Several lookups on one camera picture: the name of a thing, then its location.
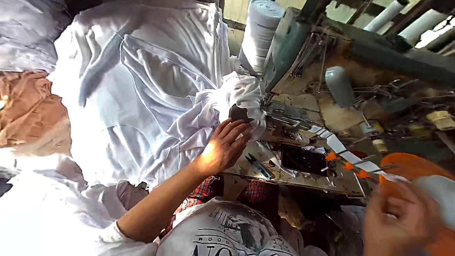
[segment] pipe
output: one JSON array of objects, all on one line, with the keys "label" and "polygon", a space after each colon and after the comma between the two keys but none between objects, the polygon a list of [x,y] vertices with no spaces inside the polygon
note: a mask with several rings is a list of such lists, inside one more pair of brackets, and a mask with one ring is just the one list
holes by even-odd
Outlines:
[{"label": "pipe", "polygon": [[409,4],[407,0],[398,2],[397,0],[393,1],[384,11],[379,13],[376,18],[374,18],[364,30],[377,32],[380,30],[387,22],[391,21],[395,16],[404,9],[405,6]]},{"label": "pipe", "polygon": [[449,17],[447,14],[440,13],[434,9],[428,10],[398,35],[404,37],[408,43],[415,46],[424,32],[433,29],[447,17]]}]

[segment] scissors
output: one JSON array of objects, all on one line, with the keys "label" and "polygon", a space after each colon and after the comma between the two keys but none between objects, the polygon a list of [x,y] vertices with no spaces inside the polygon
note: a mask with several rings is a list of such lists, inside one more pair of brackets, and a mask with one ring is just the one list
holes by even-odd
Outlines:
[{"label": "scissors", "polygon": [[258,162],[254,156],[252,156],[250,153],[248,153],[250,156],[245,156],[245,158],[250,162],[250,164],[262,175],[266,180],[270,180],[274,178],[274,175],[270,173],[262,163]]}]

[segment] finger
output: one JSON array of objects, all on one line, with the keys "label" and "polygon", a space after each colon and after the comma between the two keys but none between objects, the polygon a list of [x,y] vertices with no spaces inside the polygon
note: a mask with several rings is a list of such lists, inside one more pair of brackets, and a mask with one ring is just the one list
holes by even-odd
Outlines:
[{"label": "finger", "polygon": [[387,212],[400,218],[406,214],[408,202],[395,197],[389,197],[387,199]]},{"label": "finger", "polygon": [[228,135],[226,135],[226,137],[224,137],[225,141],[227,141],[228,143],[233,143],[241,133],[243,133],[250,127],[251,127],[251,124],[242,123],[241,125],[232,129],[232,131]]},{"label": "finger", "polygon": [[218,138],[224,138],[226,137],[231,131],[232,129],[236,128],[237,126],[241,125],[245,123],[245,121],[243,120],[237,120],[235,122],[232,122],[230,124],[228,124],[226,127],[223,128],[223,130],[220,132],[220,134],[218,135]]},{"label": "finger", "polygon": [[387,209],[387,197],[384,194],[384,191],[380,189],[376,191],[371,197],[367,205],[367,215],[372,216],[373,218],[378,218],[378,220],[384,221]]},{"label": "finger", "polygon": [[241,148],[239,148],[237,151],[235,151],[234,155],[232,158],[229,160],[229,166],[233,167],[237,160],[242,156],[243,151],[245,150],[246,145],[243,145]]},{"label": "finger", "polygon": [[251,139],[251,134],[247,134],[247,135],[241,137],[240,139],[234,141],[234,143],[232,143],[232,145],[231,145],[231,148],[236,151],[240,151],[240,149],[242,149],[242,148],[245,149],[247,142],[250,139]]},{"label": "finger", "polygon": [[226,120],[224,120],[224,122],[222,122],[220,125],[218,125],[218,127],[215,129],[215,131],[213,132],[213,135],[218,135],[220,134],[220,132],[232,121],[232,118],[228,118]]}]

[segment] orange object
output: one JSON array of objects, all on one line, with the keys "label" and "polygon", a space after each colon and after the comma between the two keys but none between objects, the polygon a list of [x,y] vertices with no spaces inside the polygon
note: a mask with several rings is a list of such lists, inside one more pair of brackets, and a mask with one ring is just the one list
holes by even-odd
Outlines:
[{"label": "orange object", "polygon": [[337,156],[335,155],[335,152],[330,152],[328,155],[325,156],[325,159],[327,161],[335,160]]},{"label": "orange object", "polygon": [[349,171],[354,169],[354,166],[350,162],[347,162],[346,165],[343,165],[343,169]]},{"label": "orange object", "polygon": [[[382,159],[381,166],[393,163],[392,168],[387,168],[387,173],[403,176],[409,180],[414,180],[422,176],[441,175],[455,180],[455,176],[449,174],[444,169],[433,162],[424,158],[407,153],[394,153]],[[380,186],[389,196],[400,198],[399,190],[396,189],[394,182],[379,177]],[[455,255],[455,231],[442,226],[436,242],[426,247],[433,256],[453,256]]]},{"label": "orange object", "polygon": [[355,175],[361,179],[370,177],[370,175],[365,170],[361,170],[360,173],[355,173]]}]

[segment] white cloth pile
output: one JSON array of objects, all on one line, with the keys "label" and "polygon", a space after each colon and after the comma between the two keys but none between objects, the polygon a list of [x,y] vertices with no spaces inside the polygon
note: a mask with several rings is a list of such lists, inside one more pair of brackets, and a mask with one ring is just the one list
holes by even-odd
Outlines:
[{"label": "white cloth pile", "polygon": [[89,184],[150,188],[196,158],[233,104],[265,129],[258,80],[232,72],[215,4],[127,1],[80,13],[56,41],[49,76]]},{"label": "white cloth pile", "polygon": [[242,50],[253,70],[262,73],[268,50],[284,10],[270,0],[252,0]]},{"label": "white cloth pile", "polygon": [[64,0],[0,0],[0,69],[54,70],[54,40],[70,22]]},{"label": "white cloth pile", "polygon": [[117,186],[88,188],[68,166],[23,170],[0,197],[2,255],[96,255],[97,237],[126,210]]}]

